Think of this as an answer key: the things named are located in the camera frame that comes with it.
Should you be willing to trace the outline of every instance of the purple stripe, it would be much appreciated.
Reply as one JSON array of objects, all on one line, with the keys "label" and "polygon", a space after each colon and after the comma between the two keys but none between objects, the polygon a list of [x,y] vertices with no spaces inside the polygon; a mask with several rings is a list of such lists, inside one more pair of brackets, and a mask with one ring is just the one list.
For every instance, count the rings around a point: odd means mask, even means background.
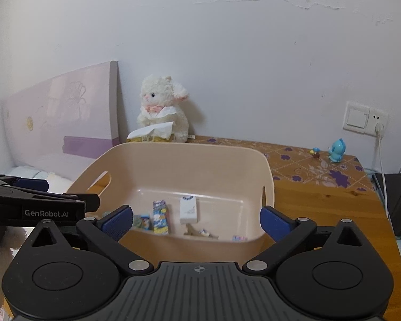
[{"label": "purple stripe", "polygon": [[119,144],[119,138],[95,139],[91,137],[65,136],[62,152],[97,159],[113,146]]}]

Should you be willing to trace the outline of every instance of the patterned tablecloth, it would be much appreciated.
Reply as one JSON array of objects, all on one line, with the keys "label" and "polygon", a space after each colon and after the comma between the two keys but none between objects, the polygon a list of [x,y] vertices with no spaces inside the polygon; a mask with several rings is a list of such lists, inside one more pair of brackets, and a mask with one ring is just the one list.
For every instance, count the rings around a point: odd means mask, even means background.
[{"label": "patterned tablecloth", "polygon": [[374,191],[368,175],[355,156],[344,155],[341,163],[332,163],[328,151],[321,151],[319,159],[313,158],[310,149],[265,142],[196,136],[190,143],[222,144],[253,148],[263,153],[275,181],[289,180],[327,187],[343,187],[366,192]]}]

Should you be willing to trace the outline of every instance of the metal screw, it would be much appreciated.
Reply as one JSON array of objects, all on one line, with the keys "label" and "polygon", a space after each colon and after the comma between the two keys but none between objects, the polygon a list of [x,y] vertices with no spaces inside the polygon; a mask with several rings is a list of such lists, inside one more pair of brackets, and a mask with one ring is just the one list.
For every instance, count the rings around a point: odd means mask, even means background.
[{"label": "metal screw", "polygon": [[267,263],[263,262],[263,261],[257,261],[257,260],[249,261],[247,263],[247,268],[249,270],[260,271],[260,270],[264,270],[267,268]]},{"label": "metal screw", "polygon": [[142,259],[137,259],[135,261],[132,261],[128,264],[129,269],[139,271],[139,270],[146,270],[148,267],[150,267],[150,263],[147,261],[144,261]]}]

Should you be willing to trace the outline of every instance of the blue gripper pad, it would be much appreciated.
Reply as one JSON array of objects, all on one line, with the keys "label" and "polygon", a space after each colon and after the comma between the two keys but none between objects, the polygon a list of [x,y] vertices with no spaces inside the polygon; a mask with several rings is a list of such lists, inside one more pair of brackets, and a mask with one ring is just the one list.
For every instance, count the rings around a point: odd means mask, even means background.
[{"label": "blue gripper pad", "polygon": [[47,192],[49,189],[49,184],[46,180],[36,179],[36,178],[18,178],[13,186],[20,188],[33,189],[40,192]]},{"label": "blue gripper pad", "polygon": [[294,229],[295,221],[274,208],[265,206],[260,211],[260,225],[268,236],[278,242]]},{"label": "blue gripper pad", "polygon": [[131,229],[133,213],[131,207],[122,205],[97,221],[97,227],[115,241],[119,241]]}]

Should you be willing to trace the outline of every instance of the plush toy head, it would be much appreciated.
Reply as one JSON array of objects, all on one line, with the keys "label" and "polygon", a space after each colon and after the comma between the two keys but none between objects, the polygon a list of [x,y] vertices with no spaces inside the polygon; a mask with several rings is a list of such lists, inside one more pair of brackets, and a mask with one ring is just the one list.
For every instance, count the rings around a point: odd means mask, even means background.
[{"label": "plush toy head", "polygon": [[141,105],[143,107],[173,106],[187,99],[188,94],[182,85],[173,83],[171,76],[150,75],[141,85]]}]

